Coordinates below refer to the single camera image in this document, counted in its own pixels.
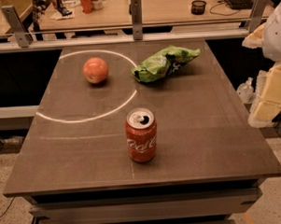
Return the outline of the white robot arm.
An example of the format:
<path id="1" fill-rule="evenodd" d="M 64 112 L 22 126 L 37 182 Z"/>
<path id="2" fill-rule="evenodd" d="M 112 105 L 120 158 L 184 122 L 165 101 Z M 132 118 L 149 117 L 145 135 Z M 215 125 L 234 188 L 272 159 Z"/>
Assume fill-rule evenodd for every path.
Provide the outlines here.
<path id="1" fill-rule="evenodd" d="M 242 42 L 249 49 L 261 48 L 265 58 L 274 62 L 268 72 L 257 76 L 255 98 L 250 107 L 248 124 L 268 126 L 281 112 L 281 2 L 267 21 Z"/>

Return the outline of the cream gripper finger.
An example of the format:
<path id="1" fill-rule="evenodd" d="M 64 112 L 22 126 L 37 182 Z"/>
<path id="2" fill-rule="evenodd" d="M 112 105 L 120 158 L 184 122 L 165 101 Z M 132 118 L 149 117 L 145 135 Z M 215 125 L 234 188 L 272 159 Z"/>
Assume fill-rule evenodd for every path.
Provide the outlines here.
<path id="1" fill-rule="evenodd" d="M 281 112 L 281 63 L 257 76 L 255 99 L 250 107 L 248 124 L 254 128 L 269 126 Z"/>
<path id="2" fill-rule="evenodd" d="M 253 33 L 245 37 L 242 41 L 242 46 L 249 49 L 262 48 L 262 39 L 265 25 L 265 23 L 261 24 L 258 28 L 254 30 Z"/>

